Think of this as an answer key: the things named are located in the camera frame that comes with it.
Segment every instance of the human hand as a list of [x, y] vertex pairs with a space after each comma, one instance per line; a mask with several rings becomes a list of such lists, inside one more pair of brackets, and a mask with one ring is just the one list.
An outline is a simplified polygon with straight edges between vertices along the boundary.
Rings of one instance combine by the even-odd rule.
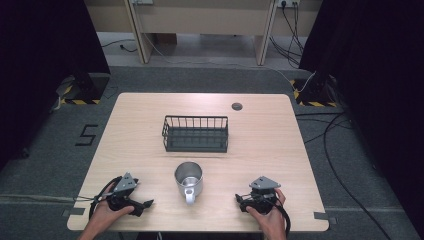
[[[108, 186], [108, 188], [105, 190], [105, 193], [108, 193], [111, 187], [112, 184]], [[84, 231], [81, 233], [78, 239], [94, 239], [96, 236], [106, 231], [120, 217], [127, 215], [132, 211], [134, 211], [133, 206], [127, 206], [118, 211], [113, 211], [109, 208], [106, 198], [102, 198], [97, 204], [93, 216], [91, 216], [90, 221], [87, 223]]]
[[[280, 200], [277, 201], [276, 205], [284, 204], [286, 201], [284, 194], [278, 188], [275, 189], [275, 192]], [[273, 207], [267, 215], [260, 214], [250, 206], [246, 207], [246, 210], [256, 219], [260, 229], [269, 240], [286, 240], [285, 220], [276, 207]]]

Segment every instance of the power outlet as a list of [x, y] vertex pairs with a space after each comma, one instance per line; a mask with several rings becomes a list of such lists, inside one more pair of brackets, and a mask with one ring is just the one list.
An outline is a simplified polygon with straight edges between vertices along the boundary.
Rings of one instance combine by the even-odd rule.
[[294, 8], [294, 5], [297, 4], [299, 6], [300, 0], [278, 0], [277, 7], [281, 7], [281, 3], [286, 2], [286, 8]]

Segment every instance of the desk leg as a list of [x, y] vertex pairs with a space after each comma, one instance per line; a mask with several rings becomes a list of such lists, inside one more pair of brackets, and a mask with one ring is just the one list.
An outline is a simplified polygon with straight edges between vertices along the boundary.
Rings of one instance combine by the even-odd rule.
[[268, 49], [269, 37], [271, 36], [271, 32], [272, 32], [272, 25], [274, 23], [277, 5], [278, 5], [278, 0], [270, 0], [264, 35], [255, 36], [253, 40], [254, 46], [255, 46], [255, 52], [256, 52], [256, 62], [259, 66], [262, 66], [265, 63], [265, 56]]
[[140, 21], [137, 20], [137, 12], [131, 0], [124, 0], [125, 7], [127, 8], [128, 16], [130, 18], [131, 28], [134, 33], [134, 38], [137, 43], [138, 55], [140, 56], [141, 63], [149, 63], [150, 55], [152, 54], [153, 46], [149, 43], [153, 43], [152, 34], [143, 34], [143, 29], [140, 25]]

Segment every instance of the desk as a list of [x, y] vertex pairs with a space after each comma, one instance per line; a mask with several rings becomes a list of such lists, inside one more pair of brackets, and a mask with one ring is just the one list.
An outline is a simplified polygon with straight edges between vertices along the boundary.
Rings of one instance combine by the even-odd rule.
[[150, 33], [252, 35], [256, 61], [263, 65], [276, 0], [155, 0], [153, 5], [126, 1], [138, 47], [148, 63]]
[[[241, 103], [235, 111], [231, 105]], [[227, 153], [166, 152], [165, 115], [228, 116]], [[203, 168], [203, 191], [187, 206], [174, 180], [176, 167], [195, 161]], [[250, 192], [259, 176], [281, 183], [292, 231], [325, 231], [328, 221], [294, 116], [282, 94], [123, 93], [119, 96], [82, 185], [92, 197], [111, 179], [130, 172], [139, 185], [131, 199], [154, 199], [143, 215], [124, 216], [111, 230], [258, 232], [234, 194]], [[90, 202], [77, 202], [83, 215], [71, 215], [68, 228], [84, 229]]]

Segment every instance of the black and yellow tape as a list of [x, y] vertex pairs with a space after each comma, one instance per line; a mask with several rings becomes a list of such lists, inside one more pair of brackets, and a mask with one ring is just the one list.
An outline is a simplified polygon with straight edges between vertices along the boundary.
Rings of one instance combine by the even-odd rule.
[[68, 95], [71, 95], [73, 85], [71, 84], [69, 87], [66, 88], [63, 99], [61, 100], [61, 104], [76, 104], [76, 105], [86, 105], [86, 104], [99, 104], [100, 99], [73, 99], [69, 98]]
[[[304, 82], [305, 80], [301, 81], [300, 85], [303, 86]], [[300, 89], [295, 88], [296, 80], [291, 80], [290, 83], [295, 89], [293, 91], [293, 94], [297, 104], [301, 106], [313, 106], [313, 107], [336, 107], [336, 103], [333, 101], [323, 101], [323, 100], [303, 101], [301, 98], [301, 94], [298, 92]]]

